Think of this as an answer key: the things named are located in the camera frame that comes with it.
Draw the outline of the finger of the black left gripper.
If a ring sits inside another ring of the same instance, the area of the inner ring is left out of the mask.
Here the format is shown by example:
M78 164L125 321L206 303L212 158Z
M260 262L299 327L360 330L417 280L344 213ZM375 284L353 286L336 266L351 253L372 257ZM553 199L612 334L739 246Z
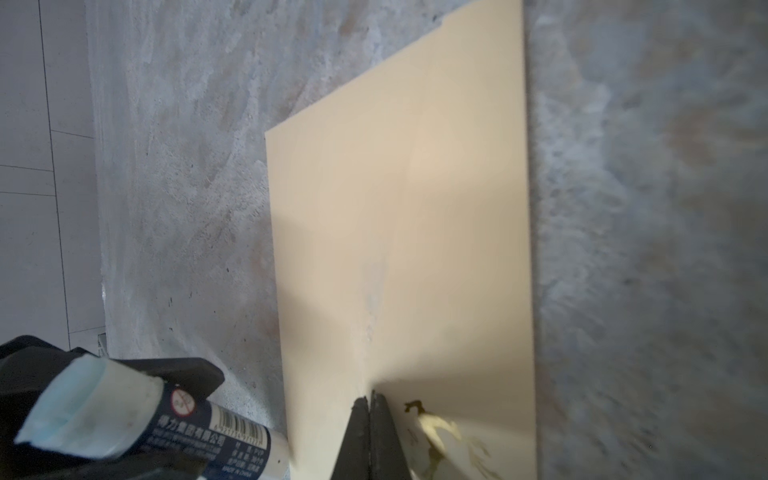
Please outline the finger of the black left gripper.
M13 439L40 392L1 390L1 477L3 479L197 479L207 466L179 452L131 454L85 460L16 445Z
M1 400L32 403L72 361L93 356L83 348L64 351L34 336L16 337L1 345ZM120 363L179 385L203 399L225 380L222 370L202 358L122 360Z

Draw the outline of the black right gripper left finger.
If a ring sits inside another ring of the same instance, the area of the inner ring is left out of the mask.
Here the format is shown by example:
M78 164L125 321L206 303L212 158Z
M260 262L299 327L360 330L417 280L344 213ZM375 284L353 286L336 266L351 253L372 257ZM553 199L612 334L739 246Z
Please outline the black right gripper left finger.
M370 418L366 397L354 401L330 479L370 479Z

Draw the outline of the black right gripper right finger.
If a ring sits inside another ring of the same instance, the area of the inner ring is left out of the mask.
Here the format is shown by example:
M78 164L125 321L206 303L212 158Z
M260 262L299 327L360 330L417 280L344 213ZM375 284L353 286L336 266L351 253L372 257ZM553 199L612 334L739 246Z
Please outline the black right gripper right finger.
M411 473L386 397L373 390L369 410L370 478L411 480Z

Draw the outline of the white glue stick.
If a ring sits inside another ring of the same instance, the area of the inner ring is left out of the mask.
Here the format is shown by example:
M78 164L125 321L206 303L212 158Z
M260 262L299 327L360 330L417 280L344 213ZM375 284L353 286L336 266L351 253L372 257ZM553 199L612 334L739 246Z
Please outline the white glue stick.
M83 355L43 389L14 441L89 460L179 452L205 461L204 479L283 479L279 433L188 389L114 360Z

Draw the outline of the tan kraft envelope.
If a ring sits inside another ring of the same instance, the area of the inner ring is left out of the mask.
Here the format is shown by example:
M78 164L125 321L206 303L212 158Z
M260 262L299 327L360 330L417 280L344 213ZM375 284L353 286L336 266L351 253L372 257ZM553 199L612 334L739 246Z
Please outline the tan kraft envelope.
M477 1L266 135L291 475L384 395L419 479L537 468L523 8Z

